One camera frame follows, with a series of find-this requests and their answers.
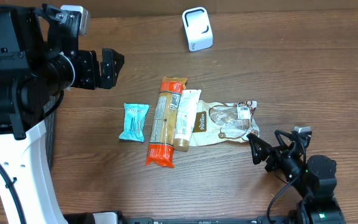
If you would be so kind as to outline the beige bread snack bag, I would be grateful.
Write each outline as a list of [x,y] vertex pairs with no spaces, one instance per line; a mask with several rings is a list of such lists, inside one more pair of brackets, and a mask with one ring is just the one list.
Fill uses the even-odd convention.
[[248,134],[260,135],[255,122],[254,100],[207,103],[199,100],[190,146],[207,146],[225,141],[247,142]]

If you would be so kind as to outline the light blue snack packet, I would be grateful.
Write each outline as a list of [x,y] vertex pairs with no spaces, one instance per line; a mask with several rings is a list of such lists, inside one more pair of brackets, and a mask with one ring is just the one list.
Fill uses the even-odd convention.
[[119,139],[144,142],[143,129],[148,110],[149,105],[125,103],[124,130]]

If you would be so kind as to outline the white cream tube brown cap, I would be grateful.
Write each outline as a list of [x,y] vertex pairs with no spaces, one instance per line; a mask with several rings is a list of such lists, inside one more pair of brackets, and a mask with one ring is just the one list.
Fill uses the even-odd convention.
[[182,93],[173,142],[173,148],[176,151],[186,152],[189,150],[200,95],[201,90],[184,90]]

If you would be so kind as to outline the orange spaghetti pack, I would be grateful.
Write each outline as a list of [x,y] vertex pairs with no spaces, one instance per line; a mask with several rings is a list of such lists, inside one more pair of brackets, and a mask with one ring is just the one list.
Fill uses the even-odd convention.
[[173,143],[177,113],[187,81],[185,77],[162,78],[145,165],[155,163],[174,168]]

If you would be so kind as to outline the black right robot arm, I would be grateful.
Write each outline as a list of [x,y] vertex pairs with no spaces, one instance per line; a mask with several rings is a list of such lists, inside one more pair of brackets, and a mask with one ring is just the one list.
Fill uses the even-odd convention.
[[[286,185],[269,203],[266,216],[259,223],[345,224],[344,215],[334,198],[337,186],[336,161],[324,155],[306,156],[312,130],[309,126],[294,127],[293,131],[275,130],[278,146],[271,146],[255,134],[248,134],[252,160],[255,165],[266,162],[265,170],[280,170]],[[296,209],[285,217],[273,217],[274,202],[290,187],[301,196]]]

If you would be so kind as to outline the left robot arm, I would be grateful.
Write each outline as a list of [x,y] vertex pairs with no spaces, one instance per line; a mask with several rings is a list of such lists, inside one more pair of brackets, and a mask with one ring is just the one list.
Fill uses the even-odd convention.
[[80,50],[82,6],[0,5],[0,197],[9,223],[119,223],[118,212],[63,214],[47,162],[45,105],[71,87],[111,89],[124,56]]

